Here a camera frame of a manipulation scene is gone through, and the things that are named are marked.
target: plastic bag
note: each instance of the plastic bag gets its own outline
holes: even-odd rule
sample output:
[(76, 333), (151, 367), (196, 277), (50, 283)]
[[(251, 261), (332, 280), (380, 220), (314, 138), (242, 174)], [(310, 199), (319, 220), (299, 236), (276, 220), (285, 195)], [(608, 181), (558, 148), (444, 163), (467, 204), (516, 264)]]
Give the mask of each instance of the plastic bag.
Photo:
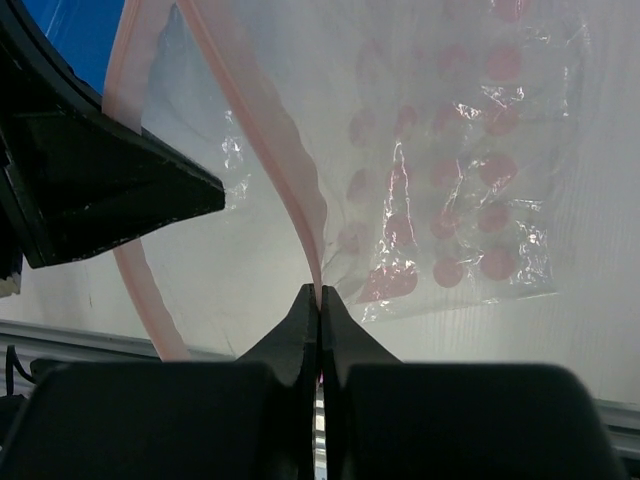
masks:
[[(256, 164), (229, 168), (228, 149), (233, 156), (238, 145), (214, 140), (220, 125), (208, 122), (215, 115), (241, 125), (291, 217), (314, 283), (334, 285), (356, 318), (553, 292), (547, 226), (562, 159), (580, 129), (589, 59), (578, 2), (176, 5), (125, 4), (105, 112), (137, 130), (142, 122), (201, 163), (208, 148), (222, 145), (226, 158), (211, 168), (228, 191), (251, 208), (272, 205), (273, 197), (253, 197), (240, 180), (260, 175)], [(228, 106), (212, 103), (217, 88), (203, 66)], [(195, 94), (186, 90), (194, 85)], [(201, 95), (196, 103), (194, 95)], [(185, 142), (181, 129), (200, 139)], [(237, 130), (232, 136), (242, 138)], [(259, 238), (243, 227), (242, 235)], [(165, 358), (181, 358), (180, 335), (139, 247), (117, 253), (123, 278)], [(273, 255), (270, 247), (260, 255)], [(267, 291), (279, 280), (270, 273), (272, 280), (261, 280)], [(249, 274), (220, 285), (237, 290), (252, 280), (260, 283)]]

